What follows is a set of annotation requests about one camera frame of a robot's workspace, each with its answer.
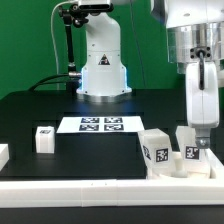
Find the robotic manipulator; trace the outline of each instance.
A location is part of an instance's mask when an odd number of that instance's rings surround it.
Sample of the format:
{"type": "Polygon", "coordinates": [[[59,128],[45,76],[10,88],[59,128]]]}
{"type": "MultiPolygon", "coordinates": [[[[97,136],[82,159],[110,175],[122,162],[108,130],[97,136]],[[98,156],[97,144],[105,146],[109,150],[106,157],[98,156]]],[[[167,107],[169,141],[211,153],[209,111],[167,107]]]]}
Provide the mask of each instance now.
{"type": "Polygon", "coordinates": [[[85,25],[87,62],[82,68],[82,84],[77,89],[79,99],[93,102],[114,102],[132,91],[127,86],[127,71],[121,63],[120,26],[107,13],[115,4],[130,0],[71,0],[69,9],[59,9],[67,33],[69,73],[76,73],[73,57],[71,25],[85,25]]]}
{"type": "Polygon", "coordinates": [[[169,62],[185,74],[187,120],[195,128],[196,145],[209,148],[223,87],[224,1],[151,0],[151,13],[167,28],[169,62]]]}

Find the white platform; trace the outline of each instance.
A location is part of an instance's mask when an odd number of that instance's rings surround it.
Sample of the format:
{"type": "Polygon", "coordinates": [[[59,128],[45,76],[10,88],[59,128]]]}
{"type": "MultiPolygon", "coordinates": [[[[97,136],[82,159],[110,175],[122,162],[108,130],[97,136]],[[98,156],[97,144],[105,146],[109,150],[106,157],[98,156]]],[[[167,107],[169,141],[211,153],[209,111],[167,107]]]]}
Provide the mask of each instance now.
{"type": "Polygon", "coordinates": [[[0,207],[224,205],[224,167],[208,157],[210,179],[0,182],[0,207]]]}

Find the black tabletop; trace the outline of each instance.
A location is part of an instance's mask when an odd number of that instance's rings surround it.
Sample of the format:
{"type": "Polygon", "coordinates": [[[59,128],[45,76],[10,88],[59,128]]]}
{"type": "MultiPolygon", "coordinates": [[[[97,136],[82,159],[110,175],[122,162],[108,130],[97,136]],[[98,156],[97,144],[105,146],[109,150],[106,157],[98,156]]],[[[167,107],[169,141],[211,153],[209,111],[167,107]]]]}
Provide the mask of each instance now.
{"type": "MultiPolygon", "coordinates": [[[[170,136],[173,150],[178,150],[177,126],[187,125],[183,89],[136,90],[131,98],[110,104],[79,101],[65,91],[14,92],[0,101],[0,143],[8,143],[10,152],[0,180],[145,178],[136,133],[56,134],[55,153],[37,154],[37,127],[57,130],[65,116],[140,116],[145,129],[159,128],[170,136]]],[[[221,160],[222,126],[221,111],[211,146],[221,160]]],[[[7,223],[223,223],[223,214],[223,206],[209,205],[26,208],[1,209],[0,219],[7,223]]]]}

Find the block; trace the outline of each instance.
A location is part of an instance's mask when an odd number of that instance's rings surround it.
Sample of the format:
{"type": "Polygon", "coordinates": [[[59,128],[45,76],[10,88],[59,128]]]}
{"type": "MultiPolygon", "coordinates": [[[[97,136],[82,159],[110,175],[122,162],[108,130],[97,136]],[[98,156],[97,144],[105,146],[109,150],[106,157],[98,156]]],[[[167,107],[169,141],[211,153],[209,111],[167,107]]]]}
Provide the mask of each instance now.
{"type": "Polygon", "coordinates": [[[195,129],[178,126],[176,130],[177,142],[183,159],[183,165],[188,177],[210,177],[210,164],[205,149],[198,149],[195,143],[195,129]]]}
{"type": "Polygon", "coordinates": [[[169,136],[159,129],[138,132],[148,178],[170,176],[176,170],[169,136]]]}
{"type": "Polygon", "coordinates": [[[36,132],[36,152],[54,153],[55,130],[54,127],[38,127],[36,132]]]}
{"type": "Polygon", "coordinates": [[[0,144],[0,171],[9,160],[8,144],[0,144]]]}

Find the green wall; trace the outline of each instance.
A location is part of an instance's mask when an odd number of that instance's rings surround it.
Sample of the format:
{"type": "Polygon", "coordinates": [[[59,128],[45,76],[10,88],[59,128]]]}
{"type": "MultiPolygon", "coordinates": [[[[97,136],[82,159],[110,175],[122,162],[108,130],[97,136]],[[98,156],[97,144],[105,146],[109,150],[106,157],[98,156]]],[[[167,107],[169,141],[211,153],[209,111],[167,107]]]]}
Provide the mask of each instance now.
{"type": "MultiPolygon", "coordinates": [[[[0,98],[26,90],[38,80],[56,74],[50,33],[50,17],[59,0],[1,0],[0,8],[0,98]]],[[[149,0],[133,3],[134,24],[146,76],[146,88],[176,88],[183,76],[167,62],[165,28],[150,16],[149,0]]],[[[122,62],[128,68],[128,84],[144,88],[141,63],[133,35],[130,6],[115,6],[111,17],[121,26],[122,62]]],[[[62,20],[55,17],[61,72],[66,72],[66,43],[62,20]]],[[[74,52],[78,68],[86,60],[85,30],[76,29],[74,52]]]]}

